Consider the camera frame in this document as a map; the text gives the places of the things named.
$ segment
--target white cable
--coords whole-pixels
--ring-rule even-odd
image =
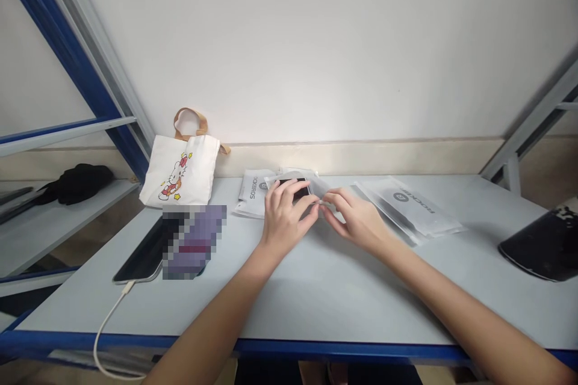
[[[146,377],[146,376],[120,376],[120,375],[116,375],[114,373],[109,372],[108,370],[106,370],[102,366],[101,362],[98,360],[98,353],[96,350],[96,348],[98,346],[98,339],[101,336],[101,333],[102,333],[102,330],[104,329],[104,326],[107,324],[108,320],[110,319],[110,316],[113,315],[114,311],[116,310],[116,307],[119,306],[120,302],[122,301],[122,298],[124,298],[126,296],[126,294],[131,291],[133,286],[134,286],[134,281],[131,281],[131,282],[128,282],[126,284],[124,289],[122,289],[122,293],[120,294],[119,300],[116,301],[116,304],[114,305],[114,307],[109,311],[109,313],[107,314],[107,317],[104,319],[104,322],[102,323],[100,329],[96,333],[95,345],[92,349],[92,356],[95,359],[96,366],[98,367],[98,369],[101,371],[102,374],[104,374],[105,376],[108,376],[112,379],[133,381],[133,380],[142,380]]]

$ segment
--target floor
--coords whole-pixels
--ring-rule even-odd
[[[567,149],[572,152],[567,153],[566,161],[553,162],[543,158],[543,150],[540,147],[533,149],[523,160],[520,171],[525,198],[550,208],[576,195],[578,176],[572,169],[578,162],[578,147],[575,140],[571,144],[572,146],[567,146]],[[74,234],[54,250],[52,255],[67,265],[82,265],[142,208],[143,205],[139,202],[137,193],[131,193]],[[216,385],[232,384],[235,368],[235,361],[230,360]],[[425,385],[451,385],[466,383],[465,381],[471,379],[460,378],[459,375],[456,376],[456,371],[444,367],[417,366],[417,369]],[[0,377],[2,383],[6,385],[113,385],[122,383],[104,377],[99,372],[31,360],[16,360],[0,366]]]

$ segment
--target white canvas tote bag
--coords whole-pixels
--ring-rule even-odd
[[[191,111],[199,118],[196,135],[183,135],[176,127],[183,111]],[[207,135],[207,118],[198,111],[181,108],[175,115],[174,126],[174,138],[155,137],[139,199],[153,208],[206,205],[211,198],[217,155],[219,152],[228,155],[231,149]]]

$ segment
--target tote bag handle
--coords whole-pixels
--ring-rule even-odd
[[[188,141],[189,138],[193,137],[192,135],[181,134],[181,131],[179,131],[178,128],[176,127],[176,122],[179,120],[179,117],[181,116],[181,113],[183,111],[190,111],[190,112],[194,113],[197,116],[197,118],[199,119],[199,129],[197,129],[197,132],[195,133],[195,135],[206,135],[207,132],[209,131],[209,125],[207,123],[207,118],[205,116],[203,116],[201,113],[199,113],[198,111],[193,110],[192,108],[183,107],[179,111],[176,112],[175,119],[173,120],[173,126],[175,127],[175,138],[177,140]],[[219,152],[222,153],[223,155],[228,155],[231,152],[231,148],[229,146],[227,146],[226,144],[221,144]]]

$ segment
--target shelf board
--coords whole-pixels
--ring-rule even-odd
[[[46,183],[0,182],[0,191]],[[0,225],[0,278],[20,274],[137,187],[129,180],[114,180],[84,202],[35,206]]]

